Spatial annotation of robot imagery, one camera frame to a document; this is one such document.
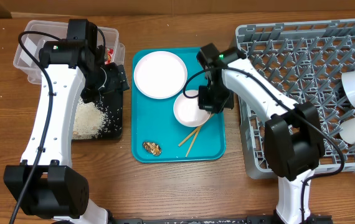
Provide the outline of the large white plate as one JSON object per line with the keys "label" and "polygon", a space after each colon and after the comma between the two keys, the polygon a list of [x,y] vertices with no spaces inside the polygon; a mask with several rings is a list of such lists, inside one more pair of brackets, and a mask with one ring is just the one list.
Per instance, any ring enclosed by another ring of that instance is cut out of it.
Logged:
{"label": "large white plate", "polygon": [[182,90],[187,81],[187,68],[176,54],[155,51],[139,60],[133,72],[133,79],[142,94],[163,100]]}

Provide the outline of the grey dishwasher rack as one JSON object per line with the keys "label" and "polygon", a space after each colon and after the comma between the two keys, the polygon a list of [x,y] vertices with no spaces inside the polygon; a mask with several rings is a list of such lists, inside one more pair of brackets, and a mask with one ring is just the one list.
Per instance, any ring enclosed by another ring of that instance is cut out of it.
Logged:
{"label": "grey dishwasher rack", "polygon": [[317,172],[339,167],[338,149],[344,170],[355,172],[355,145],[339,136],[341,123],[355,118],[341,84],[343,73],[355,71],[355,19],[241,25],[231,44],[276,89],[316,106],[323,132],[335,141],[325,144]]}

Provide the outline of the clear plastic bin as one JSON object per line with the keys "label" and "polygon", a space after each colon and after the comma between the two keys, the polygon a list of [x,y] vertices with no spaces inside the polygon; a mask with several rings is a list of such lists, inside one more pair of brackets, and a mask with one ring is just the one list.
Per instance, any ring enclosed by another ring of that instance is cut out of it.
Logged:
{"label": "clear plastic bin", "polygon": [[[67,36],[67,27],[67,22],[32,20],[27,24],[26,30],[44,32],[54,35],[60,39],[65,39]],[[114,62],[117,65],[124,65],[125,46],[120,42],[119,32],[116,29],[109,27],[100,27],[100,29],[105,36],[106,47],[113,50],[111,62]],[[26,34],[21,38],[21,40],[26,49],[37,60],[39,59],[39,50],[44,46],[44,44],[47,41],[55,41],[55,39],[51,37],[38,34]],[[13,65],[27,75],[27,80],[31,84],[41,84],[41,70],[25,53],[20,45],[17,47]]]}

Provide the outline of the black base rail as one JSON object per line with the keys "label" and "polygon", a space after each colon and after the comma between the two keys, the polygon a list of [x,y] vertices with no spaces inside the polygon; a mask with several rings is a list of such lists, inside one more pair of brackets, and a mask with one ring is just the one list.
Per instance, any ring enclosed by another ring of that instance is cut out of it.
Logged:
{"label": "black base rail", "polygon": [[114,219],[117,224],[272,224],[283,223],[274,215],[248,216],[246,218],[193,218],[169,220],[143,220],[140,218]]}

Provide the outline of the red snack wrapper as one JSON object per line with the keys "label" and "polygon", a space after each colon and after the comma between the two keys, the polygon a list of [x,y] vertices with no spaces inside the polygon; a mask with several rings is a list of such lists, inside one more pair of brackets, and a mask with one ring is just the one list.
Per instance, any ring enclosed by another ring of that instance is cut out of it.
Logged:
{"label": "red snack wrapper", "polygon": [[105,65],[108,65],[112,62],[113,58],[113,49],[111,48],[106,48],[105,49]]}

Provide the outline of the small white rice bowl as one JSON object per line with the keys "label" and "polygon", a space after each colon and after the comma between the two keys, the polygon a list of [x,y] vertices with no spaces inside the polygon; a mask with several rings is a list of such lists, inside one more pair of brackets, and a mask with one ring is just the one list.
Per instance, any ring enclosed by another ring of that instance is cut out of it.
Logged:
{"label": "small white rice bowl", "polygon": [[180,124],[192,128],[203,125],[211,116],[210,112],[199,108],[197,90],[181,93],[174,102],[173,113]]}

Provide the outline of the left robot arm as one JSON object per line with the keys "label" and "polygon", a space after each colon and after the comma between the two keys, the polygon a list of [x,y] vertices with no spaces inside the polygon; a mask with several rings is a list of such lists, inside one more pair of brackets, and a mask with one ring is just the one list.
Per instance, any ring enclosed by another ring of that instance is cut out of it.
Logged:
{"label": "left robot arm", "polygon": [[17,165],[8,165],[3,180],[24,212],[56,223],[113,223],[112,213],[89,196],[88,180],[72,167],[72,135],[79,101],[106,98],[122,112],[129,89],[125,68],[106,63],[101,29],[86,19],[71,19],[67,35],[49,35],[32,58],[41,71],[42,89],[31,139]]}

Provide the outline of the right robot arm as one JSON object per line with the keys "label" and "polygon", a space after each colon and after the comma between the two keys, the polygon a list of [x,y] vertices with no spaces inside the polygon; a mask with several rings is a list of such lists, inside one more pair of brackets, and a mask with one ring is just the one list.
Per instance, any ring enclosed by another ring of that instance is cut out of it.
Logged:
{"label": "right robot arm", "polygon": [[207,85],[199,87],[200,109],[216,114],[233,108],[237,94],[263,123],[263,153],[278,176],[279,201],[272,222],[316,223],[308,206],[308,179],[325,154],[316,107],[278,91],[236,47],[220,52],[208,44],[196,58],[207,79]]}

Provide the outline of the gold foil wrapper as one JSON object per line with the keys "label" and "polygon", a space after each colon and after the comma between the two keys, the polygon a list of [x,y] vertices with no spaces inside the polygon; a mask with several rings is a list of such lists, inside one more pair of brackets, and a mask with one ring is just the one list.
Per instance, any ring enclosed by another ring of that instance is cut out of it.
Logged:
{"label": "gold foil wrapper", "polygon": [[143,142],[143,148],[154,156],[160,156],[162,153],[160,145],[155,142]]}

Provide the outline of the teal serving tray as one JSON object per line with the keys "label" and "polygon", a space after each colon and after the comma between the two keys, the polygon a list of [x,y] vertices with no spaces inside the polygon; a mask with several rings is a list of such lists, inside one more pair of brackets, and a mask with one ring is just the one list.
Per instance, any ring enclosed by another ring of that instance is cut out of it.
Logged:
{"label": "teal serving tray", "polygon": [[[211,161],[219,159],[226,150],[224,115],[214,115],[201,128],[188,155],[192,142],[178,144],[194,129],[180,124],[173,113],[176,97],[155,100],[142,94],[135,83],[131,87],[131,151],[143,163]],[[143,148],[143,142],[159,144],[162,153],[154,156]]]}

